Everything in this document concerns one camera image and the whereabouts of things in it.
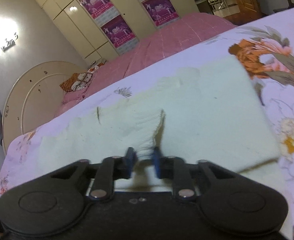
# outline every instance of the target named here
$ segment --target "pink blanket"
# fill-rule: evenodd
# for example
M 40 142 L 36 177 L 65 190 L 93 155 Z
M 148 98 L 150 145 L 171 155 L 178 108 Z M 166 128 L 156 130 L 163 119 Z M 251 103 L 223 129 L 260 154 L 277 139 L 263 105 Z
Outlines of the pink blanket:
M 206 13 L 191 13 L 139 42 L 132 51 L 106 63 L 81 91 L 65 95 L 56 116 L 109 85 L 180 51 L 206 41 L 236 26 Z

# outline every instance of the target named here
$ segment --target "bed frame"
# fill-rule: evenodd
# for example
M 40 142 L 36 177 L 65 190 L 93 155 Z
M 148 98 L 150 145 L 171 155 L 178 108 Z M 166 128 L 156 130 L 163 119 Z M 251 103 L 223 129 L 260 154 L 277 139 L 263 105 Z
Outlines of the bed frame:
M 49 61 L 25 72 L 11 89 L 3 111 L 3 149 L 18 136 L 54 118 L 65 92 L 60 84 L 86 69 L 65 61 Z

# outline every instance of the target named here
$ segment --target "metal pivot screw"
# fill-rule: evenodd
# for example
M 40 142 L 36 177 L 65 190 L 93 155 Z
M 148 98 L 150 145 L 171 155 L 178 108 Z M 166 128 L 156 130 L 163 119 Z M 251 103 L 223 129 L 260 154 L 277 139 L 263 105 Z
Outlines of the metal pivot screw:
M 191 189 L 182 189 L 178 192 L 178 195 L 183 198 L 188 198 L 194 195 L 194 191 Z
M 90 195 L 94 198 L 102 198 L 107 195 L 107 192 L 102 189 L 93 190 Z

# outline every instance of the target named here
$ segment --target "floral bedsheet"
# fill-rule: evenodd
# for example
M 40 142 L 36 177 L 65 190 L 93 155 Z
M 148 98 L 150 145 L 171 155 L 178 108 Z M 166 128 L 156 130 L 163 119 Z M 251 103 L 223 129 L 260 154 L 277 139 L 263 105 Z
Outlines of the floral bedsheet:
M 36 131 L 16 138 L 9 146 L 0 172 L 0 195 L 41 175 L 36 156 L 42 136 L 57 135 L 72 118 L 106 102 L 116 102 L 119 97 L 146 90 L 159 77 L 173 75 L 177 68 L 201 68 L 229 54 L 235 55 L 247 70 L 270 125 L 278 135 L 282 152 L 279 167 L 290 191 L 294 224 L 294 9 L 229 30 L 157 62 L 90 96 Z

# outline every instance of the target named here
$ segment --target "orange patterned pillow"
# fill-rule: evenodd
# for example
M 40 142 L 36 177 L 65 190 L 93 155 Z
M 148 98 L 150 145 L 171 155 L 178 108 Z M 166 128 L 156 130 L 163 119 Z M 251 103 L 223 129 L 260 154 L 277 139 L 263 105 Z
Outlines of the orange patterned pillow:
M 68 80 L 60 84 L 60 87 L 66 92 L 82 90 L 90 81 L 92 76 L 92 73 L 87 72 L 73 73 Z

